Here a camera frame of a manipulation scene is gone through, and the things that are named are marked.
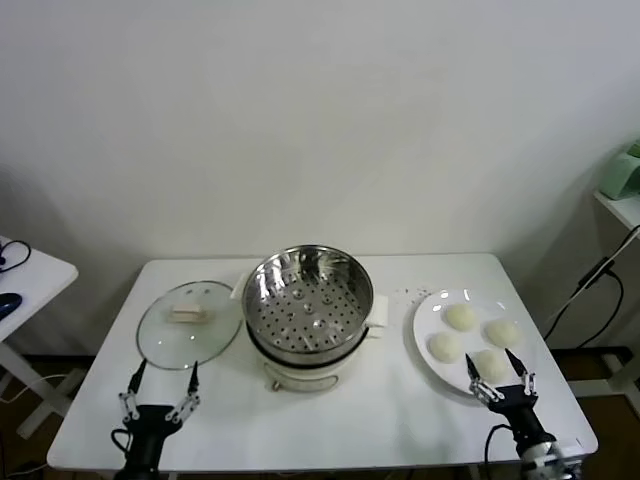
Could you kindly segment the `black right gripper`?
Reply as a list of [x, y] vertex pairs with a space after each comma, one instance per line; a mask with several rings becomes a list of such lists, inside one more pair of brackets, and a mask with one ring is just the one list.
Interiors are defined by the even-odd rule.
[[466, 354], [469, 390], [481, 403], [489, 404], [490, 411], [506, 418], [516, 443], [516, 452], [522, 455], [539, 444], [555, 442], [556, 437], [544, 429], [534, 412], [538, 400], [535, 373], [530, 372], [510, 349], [506, 348], [505, 353], [519, 383], [496, 390], [485, 382], [471, 357]]

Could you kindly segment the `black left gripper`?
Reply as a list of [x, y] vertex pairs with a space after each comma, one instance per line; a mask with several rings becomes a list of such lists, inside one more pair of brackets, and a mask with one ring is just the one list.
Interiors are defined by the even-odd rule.
[[132, 436], [126, 455], [126, 470], [157, 470], [165, 440], [176, 432], [173, 421], [186, 421], [200, 405], [198, 362], [192, 367], [186, 396], [173, 408], [168, 405], [137, 404], [137, 393], [146, 368], [143, 359], [125, 392], [118, 395], [123, 420]]

